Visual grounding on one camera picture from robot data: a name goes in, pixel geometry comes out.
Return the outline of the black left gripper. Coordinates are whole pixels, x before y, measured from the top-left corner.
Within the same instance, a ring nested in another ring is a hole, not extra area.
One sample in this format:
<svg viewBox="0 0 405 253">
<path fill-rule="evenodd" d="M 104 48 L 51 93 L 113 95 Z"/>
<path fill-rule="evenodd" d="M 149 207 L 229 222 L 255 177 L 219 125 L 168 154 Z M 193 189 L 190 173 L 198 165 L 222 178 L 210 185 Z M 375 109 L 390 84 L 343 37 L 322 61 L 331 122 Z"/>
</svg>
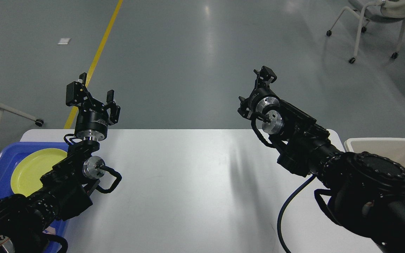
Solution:
<svg viewBox="0 0 405 253">
<path fill-rule="evenodd" d="M 105 110 L 101 110 L 104 104 L 93 98 L 87 90 L 87 73 L 80 74 L 77 81 L 66 86 L 65 104 L 68 107 L 77 107 L 78 115 L 75 124 L 74 135 L 81 140 L 91 139 L 103 141 L 107 138 L 108 125 L 118 123 L 121 107 L 114 100 L 114 90 L 109 90 L 106 97 Z"/>
</svg>

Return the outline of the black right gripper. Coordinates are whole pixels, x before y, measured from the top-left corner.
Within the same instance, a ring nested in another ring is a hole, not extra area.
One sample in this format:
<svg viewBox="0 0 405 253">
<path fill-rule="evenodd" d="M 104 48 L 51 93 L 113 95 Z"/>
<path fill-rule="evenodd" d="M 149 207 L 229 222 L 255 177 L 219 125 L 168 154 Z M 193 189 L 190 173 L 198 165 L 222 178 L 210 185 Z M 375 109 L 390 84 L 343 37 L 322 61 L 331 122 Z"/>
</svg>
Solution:
<svg viewBox="0 0 405 253">
<path fill-rule="evenodd" d="M 247 120 L 252 120 L 254 112 L 267 113 L 270 110 L 266 109 L 267 107 L 278 107 L 280 102 L 270 88 L 270 84 L 277 79 L 274 71 L 267 66 L 262 66 L 260 70 L 254 69 L 253 72 L 256 74 L 253 91 L 248 98 L 238 97 L 240 105 L 237 112 Z"/>
</svg>

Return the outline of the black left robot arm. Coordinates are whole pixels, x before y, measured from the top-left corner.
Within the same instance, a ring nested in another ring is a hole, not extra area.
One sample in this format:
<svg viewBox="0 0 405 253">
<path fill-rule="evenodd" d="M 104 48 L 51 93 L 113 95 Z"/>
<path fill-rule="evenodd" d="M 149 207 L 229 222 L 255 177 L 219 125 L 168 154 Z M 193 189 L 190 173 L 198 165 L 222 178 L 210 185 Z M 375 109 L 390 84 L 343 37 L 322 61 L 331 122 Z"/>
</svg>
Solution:
<svg viewBox="0 0 405 253">
<path fill-rule="evenodd" d="M 87 73 L 66 86 L 65 103 L 77 107 L 73 134 L 66 134 L 66 158 L 40 177 L 42 187 L 30 194 L 13 194 L 0 199 L 0 253 L 42 253 L 50 243 L 60 244 L 65 253 L 69 244 L 45 229 L 56 220 L 79 216 L 92 206 L 93 191 L 114 191 L 122 175 L 92 155 L 107 138 L 108 126 L 118 122 L 121 108 L 114 101 L 114 90 L 106 103 L 93 98 L 86 87 Z"/>
</svg>

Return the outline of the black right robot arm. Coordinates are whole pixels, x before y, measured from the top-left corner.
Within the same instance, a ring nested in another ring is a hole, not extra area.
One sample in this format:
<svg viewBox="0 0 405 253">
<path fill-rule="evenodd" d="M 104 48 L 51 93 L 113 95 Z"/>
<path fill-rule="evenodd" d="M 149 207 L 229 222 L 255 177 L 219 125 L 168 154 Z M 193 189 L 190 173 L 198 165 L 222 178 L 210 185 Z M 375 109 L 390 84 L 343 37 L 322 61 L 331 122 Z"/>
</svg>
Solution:
<svg viewBox="0 0 405 253">
<path fill-rule="evenodd" d="M 310 176 L 284 202 L 278 215 L 277 234 L 291 200 L 314 179 L 324 189 L 314 197 L 334 224 L 369 238 L 384 253 L 405 253 L 405 167 L 387 157 L 363 151 L 344 152 L 329 140 L 327 129 L 316 119 L 276 96 L 270 84 L 272 69 L 254 70 L 251 94 L 239 97 L 238 113 L 250 120 L 258 139 L 279 153 L 277 163 L 290 173 Z"/>
</svg>

